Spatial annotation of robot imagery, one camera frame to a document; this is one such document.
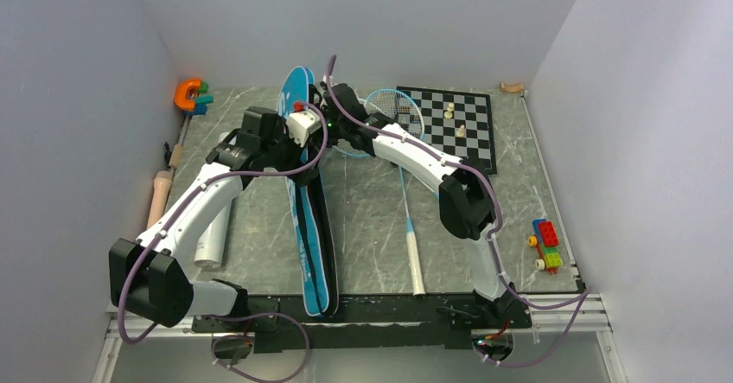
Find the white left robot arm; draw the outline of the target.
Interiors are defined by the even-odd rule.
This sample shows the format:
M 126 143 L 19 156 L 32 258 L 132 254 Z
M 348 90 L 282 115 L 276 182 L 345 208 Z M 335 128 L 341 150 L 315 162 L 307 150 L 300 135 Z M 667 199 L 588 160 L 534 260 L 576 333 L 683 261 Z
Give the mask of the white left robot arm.
M 186 192 L 136 239 L 119 239 L 109 251 L 112 304 L 156 325 L 173 327 L 187 316 L 211 316 L 228 331 L 241 329 L 249 307 L 246 289 L 226 281 L 190 279 L 179 262 L 200 236 L 257 177 L 303 176 L 317 162 L 302 159 L 311 138 L 323 137 L 324 117 L 305 104 L 280 115 L 262 107 L 245 111 L 207 156 Z

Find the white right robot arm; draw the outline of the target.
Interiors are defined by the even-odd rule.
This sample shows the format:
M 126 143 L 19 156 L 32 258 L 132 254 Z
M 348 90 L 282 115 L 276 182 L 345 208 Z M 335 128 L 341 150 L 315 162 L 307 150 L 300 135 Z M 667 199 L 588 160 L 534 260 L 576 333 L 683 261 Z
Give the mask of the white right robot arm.
M 412 136 L 396 119 L 385 116 L 385 107 L 368 114 L 350 86 L 334 86 L 330 80 L 320 86 L 329 130 L 337 140 L 397 164 L 437 194 L 443 227 L 465 241 L 474 291 L 481 298 L 476 315 L 488 327 L 500 325 L 509 316 L 514 289 L 494 243 L 503 219 L 488 176 L 475 164 Z

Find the white shuttlecock tube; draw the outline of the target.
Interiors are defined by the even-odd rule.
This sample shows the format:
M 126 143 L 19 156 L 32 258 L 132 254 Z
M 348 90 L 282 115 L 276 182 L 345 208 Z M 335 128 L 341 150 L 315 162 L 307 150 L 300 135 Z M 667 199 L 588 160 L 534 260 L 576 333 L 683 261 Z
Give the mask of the white shuttlecock tube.
M 229 201 L 209 224 L 197 241 L 194 265 L 202 269 L 219 269 L 222 266 L 226 246 L 232 201 Z

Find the blue racket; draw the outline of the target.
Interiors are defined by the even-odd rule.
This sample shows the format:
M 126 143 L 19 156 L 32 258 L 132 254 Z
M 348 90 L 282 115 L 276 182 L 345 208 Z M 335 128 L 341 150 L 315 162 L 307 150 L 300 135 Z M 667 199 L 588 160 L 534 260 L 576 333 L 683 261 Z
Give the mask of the blue racket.
M 404 171 L 400 166 L 398 166 L 398 173 L 400 176 L 400 183 L 401 183 L 402 194 L 403 194 L 403 203 L 405 207 L 406 244 L 407 244 L 409 266 L 411 270 L 412 293 L 414 296 L 422 296 L 426 294 L 426 290 L 424 288 L 422 267 L 420 264 L 419 253 L 418 253 L 418 248 L 417 248 L 417 236 L 415 234 L 414 226 L 413 226 L 410 212 L 409 212 Z
M 361 146 L 329 145 L 330 147 L 347 156 L 373 156 L 372 141 L 379 134 L 372 128 L 383 128 L 389 124 L 398 124 L 402 130 L 417 139 L 424 136 L 424 121 L 420 109 L 406 93 L 396 89 L 379 89 L 372 92 L 366 99 L 359 97 L 358 99 L 366 109 L 366 119 L 363 123 L 350 116 L 342 106 L 338 108 L 347 118 L 360 126 L 363 144 Z

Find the blue racket bag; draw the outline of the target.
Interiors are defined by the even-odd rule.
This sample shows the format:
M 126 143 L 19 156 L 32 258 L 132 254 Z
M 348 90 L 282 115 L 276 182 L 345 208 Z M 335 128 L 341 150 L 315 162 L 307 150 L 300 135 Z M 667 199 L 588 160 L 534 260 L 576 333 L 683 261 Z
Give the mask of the blue racket bag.
M 286 118 L 297 101 L 310 102 L 314 74 L 306 67 L 296 66 L 285 79 L 277 99 L 277 113 Z M 322 129 L 309 137 L 312 157 L 322 146 Z M 317 164 L 286 178 L 290 209 L 296 232 L 298 258 L 303 274 L 303 304 L 308 316 L 333 315 L 339 304 L 338 279 L 335 266 L 333 235 Z

